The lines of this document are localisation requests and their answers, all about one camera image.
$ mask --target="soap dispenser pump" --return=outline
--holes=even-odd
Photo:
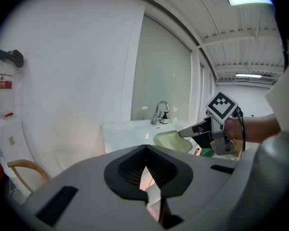
[[[169,119],[168,119],[168,117],[167,117],[167,113],[168,113],[167,111],[164,112],[163,117],[161,117],[161,119],[160,119],[160,123],[162,123],[162,124],[168,124]]]

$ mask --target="wooden chair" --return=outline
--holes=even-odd
[[[18,179],[24,184],[25,187],[27,187],[27,189],[30,192],[33,192],[32,189],[28,186],[28,184],[24,181],[24,179],[18,174],[15,167],[26,167],[26,168],[33,169],[33,170],[39,172],[39,174],[43,177],[43,179],[46,182],[50,181],[50,178],[47,175],[47,173],[40,166],[36,165],[35,163],[33,163],[29,160],[21,159],[21,160],[11,161],[11,162],[8,162],[8,167],[10,167],[14,171],[14,173],[18,177]]]

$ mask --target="forearm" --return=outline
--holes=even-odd
[[[263,117],[243,117],[245,135],[247,142],[262,143],[266,138],[280,132],[279,124],[274,114]],[[230,118],[226,121],[227,126],[232,126],[231,131],[227,131],[231,139],[243,140],[242,128],[238,118]]]

